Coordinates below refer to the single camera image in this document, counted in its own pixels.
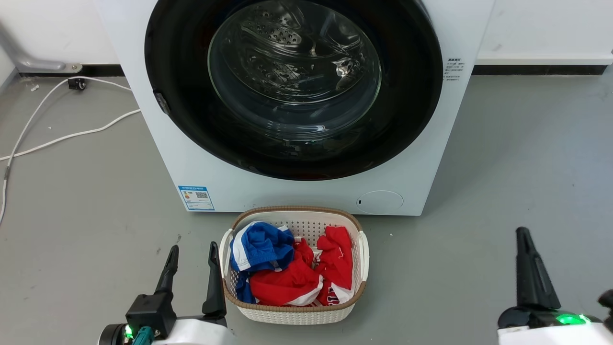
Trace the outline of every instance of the white washing machine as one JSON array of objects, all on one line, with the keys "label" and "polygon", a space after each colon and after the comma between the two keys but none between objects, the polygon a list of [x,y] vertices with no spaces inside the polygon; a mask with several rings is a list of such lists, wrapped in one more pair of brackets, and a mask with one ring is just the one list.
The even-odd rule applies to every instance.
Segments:
[{"label": "white washing machine", "polygon": [[420,215],[494,0],[97,0],[188,211]]}]

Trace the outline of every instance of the white stripe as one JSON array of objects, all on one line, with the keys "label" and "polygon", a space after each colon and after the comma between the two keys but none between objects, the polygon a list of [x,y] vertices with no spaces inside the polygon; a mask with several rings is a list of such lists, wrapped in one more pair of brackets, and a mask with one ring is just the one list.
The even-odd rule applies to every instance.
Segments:
[{"label": "white stripe", "polygon": [[343,289],[342,287],[334,283],[332,283],[332,290],[334,290],[334,294],[337,296],[338,301],[340,303],[348,302],[351,299],[351,297],[353,297],[354,295],[353,289],[351,290]]},{"label": "white stripe", "polygon": [[255,223],[259,223],[259,221],[257,220],[247,224],[247,226],[236,233],[236,236],[234,237],[234,242],[232,243],[232,255],[234,256],[234,261],[236,261],[239,271],[244,271],[251,267],[242,239],[247,229]]},{"label": "white stripe", "polygon": [[302,295],[298,298],[296,298],[293,301],[287,302],[285,304],[289,304],[292,306],[308,306],[309,304],[311,304],[316,298],[317,295],[319,295],[319,291],[321,291],[321,288],[324,287],[324,277],[320,274],[319,275],[319,284],[317,284],[317,287],[315,289],[313,289],[312,291],[308,292],[306,295]]}]

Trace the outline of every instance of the power cord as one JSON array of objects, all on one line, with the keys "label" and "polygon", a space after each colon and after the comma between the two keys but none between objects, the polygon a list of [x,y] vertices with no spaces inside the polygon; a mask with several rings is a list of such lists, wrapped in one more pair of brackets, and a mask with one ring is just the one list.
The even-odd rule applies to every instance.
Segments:
[{"label": "power cord", "polygon": [[6,188],[7,188],[7,184],[9,181],[9,175],[10,175],[10,165],[13,162],[13,158],[15,157],[19,157],[22,155],[26,155],[27,153],[30,152],[34,152],[36,150],[42,149],[43,147],[47,147],[49,145],[53,145],[56,142],[60,142],[69,138],[74,138],[76,136],[81,136],[84,134],[90,134],[90,133],[96,133],[96,132],[100,132],[100,131],[104,131],[106,130],[108,127],[111,127],[112,125],[116,124],[117,122],[121,121],[122,119],[132,115],[132,114],[136,114],[138,112],[140,112],[140,109],[128,112],[126,114],[123,114],[122,116],[114,119],[113,121],[111,121],[108,125],[104,126],[104,127],[100,127],[98,129],[95,130],[89,130],[89,131],[84,131],[84,132],[79,132],[79,133],[74,133],[74,134],[70,134],[67,136],[63,136],[61,138],[55,139],[53,141],[50,141],[46,144],[42,144],[39,145],[33,149],[29,149],[20,153],[15,153],[17,152],[17,148],[19,147],[19,144],[21,144],[21,140],[23,139],[23,135],[25,134],[25,132],[28,130],[28,127],[30,126],[30,123],[32,122],[32,119],[34,118],[34,116],[36,115],[36,113],[38,112],[38,110],[40,109],[40,107],[42,106],[42,104],[47,100],[47,98],[55,91],[57,90],[58,87],[60,87],[62,84],[68,82],[68,80],[70,79],[88,79],[88,80],[95,80],[97,82],[101,82],[101,83],[106,83],[106,84],[110,84],[110,85],[114,85],[116,87],[120,87],[124,90],[128,90],[128,91],[132,91],[132,89],[119,85],[117,83],[113,83],[113,82],[109,82],[106,80],[102,80],[102,79],[97,79],[97,78],[90,78],[90,77],[83,77],[83,76],[78,76],[78,77],[70,77],[68,79],[64,79],[62,80],[60,83],[58,83],[57,85],[55,85],[54,88],[51,89],[51,91],[49,91],[49,93],[47,93],[47,95],[45,96],[45,98],[42,99],[42,101],[40,102],[40,104],[36,107],[36,110],[32,113],[32,116],[30,116],[30,119],[28,120],[28,122],[26,123],[26,126],[23,128],[23,131],[21,131],[21,134],[19,135],[19,138],[17,139],[17,142],[15,143],[15,146],[13,147],[13,151],[10,153],[9,156],[6,157],[1,157],[0,161],[3,160],[9,160],[9,162],[6,165],[6,170],[4,171],[4,181],[2,183],[2,208],[0,209],[0,225],[2,225],[2,220],[4,218],[4,213],[6,211]]}]

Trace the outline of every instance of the laundry basket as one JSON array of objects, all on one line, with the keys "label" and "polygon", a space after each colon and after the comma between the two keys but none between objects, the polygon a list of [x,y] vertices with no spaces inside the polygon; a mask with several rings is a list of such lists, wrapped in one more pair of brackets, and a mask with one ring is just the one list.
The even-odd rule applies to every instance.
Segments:
[{"label": "laundry basket", "polygon": [[[230,242],[234,233],[247,224],[260,220],[276,227],[287,225],[295,237],[303,237],[309,246],[317,246],[317,240],[326,226],[345,227],[351,238],[353,254],[352,287],[355,295],[347,302],[333,306],[293,307],[263,306],[245,303],[236,297],[238,273],[230,268]],[[226,298],[238,307],[246,317],[254,321],[283,325],[331,324],[343,320],[353,310],[366,287],[368,277],[368,241],[360,223],[345,211],[312,206],[260,207],[241,214],[224,234],[219,246],[221,276]]]}]

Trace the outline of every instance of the concrete floor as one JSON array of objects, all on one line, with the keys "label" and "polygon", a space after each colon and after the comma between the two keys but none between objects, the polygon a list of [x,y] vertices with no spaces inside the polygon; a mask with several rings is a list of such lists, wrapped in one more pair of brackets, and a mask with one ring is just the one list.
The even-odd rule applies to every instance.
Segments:
[{"label": "concrete floor", "polygon": [[[57,81],[24,80],[0,96],[0,155]],[[61,88],[21,149],[136,108],[129,92],[108,85]],[[532,230],[563,307],[603,317],[596,299],[613,288],[612,129],[611,69],[473,77],[424,215],[359,217],[371,263],[352,314],[280,326],[229,304],[229,327],[253,345],[494,344],[498,316],[515,301],[520,225]],[[198,314],[209,242],[235,217],[184,210],[140,114],[16,158],[0,227],[2,342],[93,344],[137,294],[153,292],[176,242],[173,305],[180,316]]]}]

